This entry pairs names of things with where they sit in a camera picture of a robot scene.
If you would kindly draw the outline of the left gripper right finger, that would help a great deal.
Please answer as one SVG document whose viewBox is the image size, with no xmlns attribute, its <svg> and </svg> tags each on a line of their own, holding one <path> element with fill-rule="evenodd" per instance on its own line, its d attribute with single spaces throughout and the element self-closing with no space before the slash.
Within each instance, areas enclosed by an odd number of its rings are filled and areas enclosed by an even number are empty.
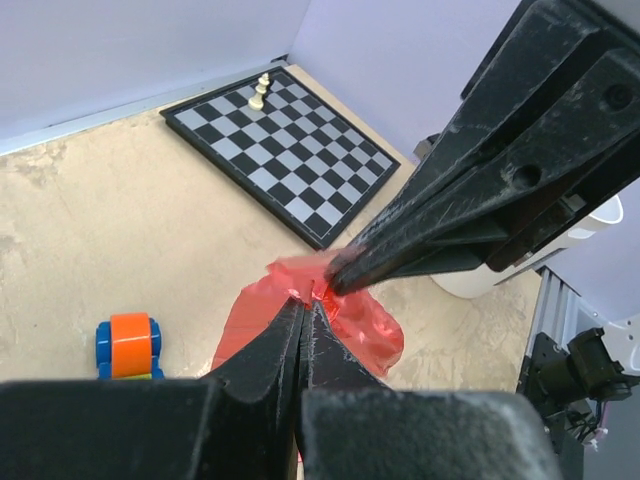
<svg viewBox="0 0 640 480">
<path fill-rule="evenodd" d="M 398 391 L 305 317 L 298 441 L 307 479 L 559 479 L 542 421 L 501 391 Z"/>
</svg>

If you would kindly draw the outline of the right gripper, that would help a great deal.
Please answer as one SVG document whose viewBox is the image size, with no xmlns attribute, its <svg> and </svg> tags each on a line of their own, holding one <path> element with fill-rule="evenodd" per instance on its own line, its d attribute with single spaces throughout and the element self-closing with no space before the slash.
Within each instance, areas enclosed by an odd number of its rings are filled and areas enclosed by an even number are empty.
<svg viewBox="0 0 640 480">
<path fill-rule="evenodd" d="M 638 35 L 593 1 L 524 1 L 427 158 L 327 277 L 347 294 L 502 271 L 638 176 Z"/>
</svg>

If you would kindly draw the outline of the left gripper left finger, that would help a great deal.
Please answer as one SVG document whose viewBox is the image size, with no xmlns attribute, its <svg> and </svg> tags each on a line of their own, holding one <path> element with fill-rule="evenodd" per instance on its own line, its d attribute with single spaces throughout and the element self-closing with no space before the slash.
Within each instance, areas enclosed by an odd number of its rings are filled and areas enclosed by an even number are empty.
<svg viewBox="0 0 640 480">
<path fill-rule="evenodd" d="M 304 306 L 198 379 L 1 386 L 5 479 L 292 479 Z"/>
</svg>

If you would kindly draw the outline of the red trash bag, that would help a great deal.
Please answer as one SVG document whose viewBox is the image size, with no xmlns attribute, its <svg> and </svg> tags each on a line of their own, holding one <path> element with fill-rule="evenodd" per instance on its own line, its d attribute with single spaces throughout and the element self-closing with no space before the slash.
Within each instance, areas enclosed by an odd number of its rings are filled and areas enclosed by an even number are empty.
<svg viewBox="0 0 640 480">
<path fill-rule="evenodd" d="M 356 479 L 373 467 L 372 402 L 404 335 L 369 292 L 329 286 L 330 260 L 276 260 L 234 301 L 211 366 L 204 474 L 279 479 L 295 454 L 315 478 Z"/>
</svg>

